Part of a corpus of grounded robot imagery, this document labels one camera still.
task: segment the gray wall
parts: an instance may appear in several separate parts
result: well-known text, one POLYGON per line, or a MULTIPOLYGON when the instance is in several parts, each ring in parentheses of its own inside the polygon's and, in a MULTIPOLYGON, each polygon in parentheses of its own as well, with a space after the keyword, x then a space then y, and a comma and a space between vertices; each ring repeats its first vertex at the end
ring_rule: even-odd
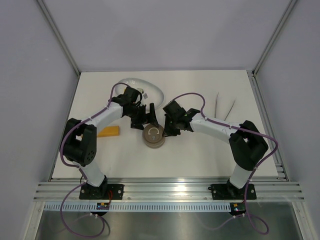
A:
POLYGON ((320 236, 320 1, 299 1, 258 73, 289 174, 320 236))
POLYGON ((3 1, 0 33, 0 238, 16 240, 48 179, 77 78, 34 1, 3 1))
POLYGON ((252 69, 289 0, 45 0, 82 72, 252 69))

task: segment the purple cable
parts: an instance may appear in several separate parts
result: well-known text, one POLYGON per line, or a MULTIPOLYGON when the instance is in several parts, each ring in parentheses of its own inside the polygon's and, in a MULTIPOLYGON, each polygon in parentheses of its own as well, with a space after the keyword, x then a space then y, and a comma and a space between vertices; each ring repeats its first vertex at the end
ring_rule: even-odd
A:
MULTIPOLYGON (((265 220, 263 220, 261 217, 259 216, 256 216, 256 215, 253 215, 253 214, 250 214, 252 218, 255 218, 255 219, 258 219, 260 220, 268 229, 269 231, 269 227, 268 227, 268 224, 266 223, 265 220)), ((206 229, 206 230, 209 230, 209 231, 216 231, 216 230, 219 230, 220 228, 222 228, 224 225, 226 225, 228 222, 230 222, 231 220, 233 219, 237 219, 237 218, 242 218, 244 217, 243 215, 236 215, 235 217, 230 217, 229 219, 227 219, 226 221, 224 221, 220 226, 217 226, 217 227, 209 227, 209 226, 206 226, 202 221, 201 219, 199 218, 199 216, 197 214, 195 214, 195 217, 197 218, 198 222, 201 224, 201 226, 206 229)))
POLYGON ((226 221, 224 221, 220 226, 217 226, 217 227, 209 227, 209 226, 206 226, 202 221, 201 219, 199 218, 199 216, 195 213, 195 217, 197 218, 198 222, 201 224, 201 226, 204 228, 204 229, 207 229, 209 231, 216 231, 220 228, 222 228, 224 225, 226 225, 228 222, 230 222, 231 220, 235 219, 235 218, 240 218, 242 217, 242 215, 238 215, 238 216, 235 216, 235 217, 230 217, 228 218, 226 221))
POLYGON ((62 209, 63 209, 63 207, 64 207, 64 203, 65 203, 65 201, 67 200, 67 198, 69 197, 69 195, 70 195, 74 190, 82 187, 82 186, 85 185, 85 184, 86 184, 86 182, 81 183, 80 185, 78 185, 78 186, 76 186, 75 188, 73 188, 70 192, 68 192, 67 195, 65 195, 64 199, 62 200, 61 206, 60 206, 60 217, 61 217, 62 224, 64 225, 64 227, 65 227, 70 233, 72 233, 72 234, 74 234, 74 235, 76 235, 76 236, 78 236, 78 237, 81 237, 81 238, 94 239, 94 238, 96 238, 96 237, 99 237, 99 236, 104 232, 104 230, 105 230, 105 221, 104 221, 104 218, 103 218, 103 217, 101 217, 101 216, 99 216, 99 215, 96 216, 96 217, 98 217, 98 218, 101 220, 101 222, 102 222, 102 229, 101 229, 101 231, 100 231, 98 234, 96 234, 96 235, 90 235, 90 236, 88 236, 88 235, 82 235, 82 234, 79 234, 79 233, 76 233, 75 231, 73 231, 73 230, 67 225, 67 223, 66 223, 66 221, 65 221, 65 219, 64 219, 64 216, 63 216, 63 212, 62 212, 62 209))
MULTIPOLYGON (((106 111, 106 110, 109 108, 109 106, 110 106, 110 104, 111 104, 111 100, 112 100, 112 96, 113 96, 114 89, 115 89, 115 87, 116 87, 117 85, 126 85, 127 87, 130 87, 128 84, 123 83, 123 82, 118 82, 118 83, 116 83, 115 85, 113 85, 113 87, 112 87, 112 89, 111 89, 111 93, 110 93, 110 98, 109 98, 109 100, 108 100, 108 104, 106 105, 106 107, 104 107, 101 111, 97 112, 96 114, 94 114, 94 115, 91 116, 90 118, 87 118, 87 119, 85 119, 85 120, 82 120, 80 123, 78 123, 77 125, 75 125, 73 128, 70 129, 70 131, 68 131, 68 133, 64 136, 64 138, 63 138, 63 140, 62 140, 61 147, 60 147, 60 158, 61 158, 62 163, 63 163, 64 165, 66 165, 67 167, 72 167, 72 168, 77 168, 77 169, 79 169, 79 171, 81 172, 81 174, 82 174, 82 176, 83 176, 83 178, 84 178, 85 180, 88 180, 88 178, 87 178, 86 174, 82 171, 82 169, 81 169, 79 166, 77 166, 77 165, 73 165, 73 164, 67 163, 67 162, 65 161, 65 159, 64 159, 64 147, 65 147, 67 138, 71 135, 71 133, 72 133, 75 129, 77 129, 78 127, 80 127, 82 124, 85 124, 85 123, 87 123, 88 121, 90 121, 91 119, 96 118, 97 116, 99 116, 100 114, 102 114, 104 111, 106 111)), ((74 189, 72 189, 72 190, 64 197, 64 199, 63 199, 63 201, 62 201, 62 203, 61 203, 61 207, 60 207, 60 217, 61 217, 61 221, 62 221, 63 225, 65 226, 65 228, 66 228, 70 233, 72 233, 72 234, 74 234, 74 235, 76 235, 76 236, 78 236, 78 237, 82 237, 82 238, 86 238, 86 239, 94 239, 94 238, 96 238, 96 237, 99 237, 99 236, 104 232, 104 230, 105 230, 105 222, 104 222, 105 219, 104 219, 103 217, 97 216, 97 217, 102 221, 102 225, 103 225, 103 226, 102 226, 102 230, 101 230, 98 234, 96 234, 96 235, 87 236, 87 235, 81 235, 81 234, 79 234, 79 233, 76 233, 76 232, 74 232, 70 227, 68 227, 68 225, 67 225, 67 223, 66 223, 66 221, 65 221, 65 219, 64 219, 63 213, 62 213, 62 209, 63 209, 64 203, 65 203, 66 199, 68 198, 68 196, 69 196, 74 190, 76 190, 77 188, 82 187, 82 186, 85 185, 85 184, 86 184, 86 182, 78 185, 77 187, 75 187, 74 189)))
MULTIPOLYGON (((111 89, 111 93, 110 93, 110 98, 108 100, 108 104, 106 107, 104 107, 101 111, 97 112, 96 114, 94 114, 91 118, 87 118, 85 120, 82 120, 81 122, 79 122, 77 125, 75 125, 73 128, 70 129, 70 131, 68 131, 68 133, 64 136, 63 140, 62 140, 62 143, 61 143, 61 147, 60 147, 60 158, 61 158, 61 161, 64 165, 66 165, 67 167, 72 167, 72 168, 77 168, 79 169, 80 167, 77 166, 77 165, 73 165, 73 164, 69 164, 65 161, 64 159, 64 147, 65 147, 65 144, 66 144, 66 141, 68 139, 68 137, 71 135, 71 133, 77 129, 78 127, 80 127, 82 124, 85 124, 87 122, 89 122, 91 119, 94 119, 95 117, 99 116, 100 114, 102 114, 105 110, 108 109, 108 107, 110 106, 111 104, 111 100, 112 100, 112 96, 113 96, 113 92, 114 92, 114 89, 117 85, 126 85, 127 87, 130 87, 128 84, 126 83, 123 83, 123 82, 118 82, 116 83, 115 85, 113 85, 112 89, 111 89)), ((79 169, 80 172, 82 173, 83 177, 85 180, 87 180, 87 176, 85 175, 85 173, 79 169)))
POLYGON ((249 213, 248 204, 247 204, 247 192, 248 192, 248 186, 249 186, 249 183, 250 183, 250 181, 251 181, 251 178, 252 178, 252 176, 255 174, 255 172, 256 172, 256 170, 258 169, 258 167, 259 167, 267 158, 269 158, 271 155, 273 155, 273 154, 278 150, 278 147, 279 147, 278 141, 277 141, 275 138, 273 138, 273 137, 271 137, 271 136, 268 136, 268 135, 265 135, 265 134, 262 134, 262 133, 260 133, 260 132, 251 131, 251 130, 248 130, 248 129, 244 129, 244 128, 242 128, 242 127, 232 126, 232 125, 229 125, 229 124, 226 124, 226 123, 222 123, 222 122, 215 121, 215 120, 212 120, 212 119, 210 119, 210 118, 207 118, 206 115, 204 114, 204 108, 205 108, 205 105, 206 105, 206 100, 205 100, 204 96, 202 96, 201 94, 199 94, 199 93, 197 93, 197 92, 187 92, 187 93, 181 94, 181 95, 175 97, 172 101, 174 101, 174 100, 176 100, 176 99, 178 99, 178 98, 180 98, 180 97, 182 97, 182 96, 185 96, 185 95, 197 95, 197 96, 199 96, 199 97, 202 98, 202 100, 203 100, 203 105, 202 105, 202 107, 201 107, 201 109, 200 109, 200 113, 201 113, 201 115, 202 115, 207 121, 209 121, 209 122, 211 122, 211 123, 213 123, 213 124, 218 124, 218 125, 221 125, 221 126, 230 128, 230 129, 236 129, 236 130, 240 130, 240 131, 247 132, 247 133, 250 133, 250 134, 255 134, 255 135, 258 135, 258 136, 260 136, 260 137, 267 138, 267 139, 269 139, 269 140, 271 140, 271 141, 273 141, 273 142, 275 143, 274 149, 273 149, 269 154, 267 154, 264 158, 262 158, 261 161, 259 161, 259 162, 255 165, 255 168, 254 168, 253 171, 251 172, 251 174, 250 174, 250 176, 249 176, 249 178, 248 178, 248 181, 247 181, 247 183, 246 183, 246 185, 245 185, 245 190, 244 190, 244 205, 245 205, 245 208, 246 208, 246 214, 245 214, 245 215, 248 217, 249 222, 250 222, 251 226, 253 227, 253 229, 254 229, 255 231, 257 231, 257 232, 258 232, 259 234, 261 234, 261 235, 267 235, 267 234, 269 233, 269 226, 268 226, 268 224, 267 224, 262 218, 260 218, 260 217, 258 217, 258 216, 255 216, 255 215, 249 213), (264 224, 265 227, 266 227, 266 231, 260 231, 259 229, 257 229, 256 226, 254 225, 254 223, 252 222, 252 217, 257 218, 257 219, 259 219, 261 222, 263 222, 263 224, 264 224))

